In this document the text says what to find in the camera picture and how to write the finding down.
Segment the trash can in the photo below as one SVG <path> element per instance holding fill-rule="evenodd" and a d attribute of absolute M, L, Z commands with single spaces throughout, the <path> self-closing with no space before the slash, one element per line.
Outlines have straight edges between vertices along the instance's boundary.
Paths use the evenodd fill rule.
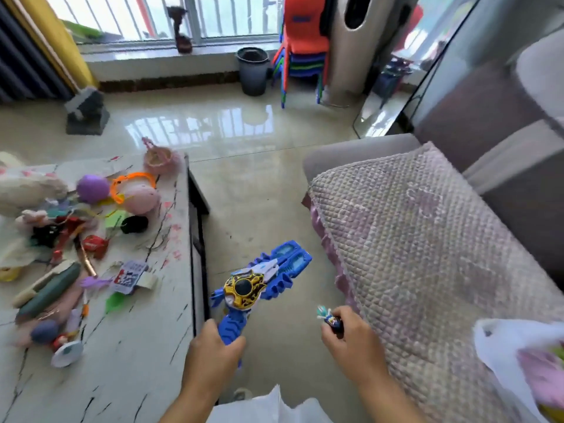
<path fill-rule="evenodd" d="M 270 63 L 268 54 L 257 47 L 244 47 L 237 51 L 239 78 L 243 93 L 259 96 L 266 91 L 266 75 Z"/>

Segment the table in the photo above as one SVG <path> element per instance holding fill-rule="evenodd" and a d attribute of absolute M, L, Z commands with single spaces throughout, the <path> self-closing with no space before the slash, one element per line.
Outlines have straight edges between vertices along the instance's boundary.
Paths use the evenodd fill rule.
<path fill-rule="evenodd" d="M 142 171 L 142 156 L 11 169 L 5 174 L 54 172 L 75 183 L 87 173 L 107 175 L 122 169 Z M 104 305 L 110 292 L 94 297 L 85 320 L 85 351 L 78 362 L 57 369 L 50 366 L 49 348 L 9 345 L 16 314 L 10 301 L 45 272 L 45 265 L 33 264 L 21 279 L 0 284 L 2 423 L 155 423 L 177 396 L 188 344 L 209 312 L 201 224 L 208 206 L 187 159 L 177 177 L 159 177 L 157 188 L 161 207 L 147 232 L 116 236 L 95 266 L 100 275 L 112 262 L 140 259 L 159 283 L 153 291 L 136 292 L 122 309 L 107 315 Z M 166 246 L 145 247 L 158 243 L 166 232 Z"/>

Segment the brown figurine on window sill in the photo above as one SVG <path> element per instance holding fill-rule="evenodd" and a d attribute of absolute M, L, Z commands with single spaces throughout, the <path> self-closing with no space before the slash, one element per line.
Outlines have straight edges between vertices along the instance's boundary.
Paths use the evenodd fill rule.
<path fill-rule="evenodd" d="M 180 24 L 186 14 L 186 9 L 180 6 L 170 6 L 166 8 L 169 18 L 174 24 L 174 41 L 176 42 L 178 53 L 192 53 L 192 41 L 184 34 L 180 34 Z"/>

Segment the blue ball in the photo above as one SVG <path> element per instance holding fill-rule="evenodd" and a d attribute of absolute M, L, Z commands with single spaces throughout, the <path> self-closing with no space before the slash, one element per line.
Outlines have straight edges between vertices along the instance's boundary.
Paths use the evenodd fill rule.
<path fill-rule="evenodd" d="M 59 324 L 53 319 L 42 320 L 31 332 L 32 341 L 40 345 L 52 343 L 59 334 Z"/>

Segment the sofa backrest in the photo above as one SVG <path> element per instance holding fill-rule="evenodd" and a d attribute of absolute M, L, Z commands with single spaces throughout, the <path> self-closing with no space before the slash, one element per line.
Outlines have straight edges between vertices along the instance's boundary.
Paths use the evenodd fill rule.
<path fill-rule="evenodd" d="M 564 288 L 564 30 L 461 81 L 416 130 Z"/>

